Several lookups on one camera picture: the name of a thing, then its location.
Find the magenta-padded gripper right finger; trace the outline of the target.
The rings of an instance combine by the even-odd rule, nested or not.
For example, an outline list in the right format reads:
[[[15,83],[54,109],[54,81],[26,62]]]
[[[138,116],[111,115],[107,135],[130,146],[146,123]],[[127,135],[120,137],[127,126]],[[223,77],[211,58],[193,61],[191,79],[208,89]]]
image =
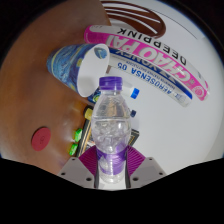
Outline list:
[[[135,148],[127,147],[125,168],[127,189],[143,187],[165,176],[165,171],[153,157],[145,157]]]

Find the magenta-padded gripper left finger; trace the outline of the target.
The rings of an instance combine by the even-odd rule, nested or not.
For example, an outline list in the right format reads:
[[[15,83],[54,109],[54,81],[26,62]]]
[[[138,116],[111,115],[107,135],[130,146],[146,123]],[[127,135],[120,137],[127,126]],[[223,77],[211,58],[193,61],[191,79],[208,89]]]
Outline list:
[[[71,157],[58,176],[84,188],[99,187],[99,173],[96,147],[86,150],[79,157]]]

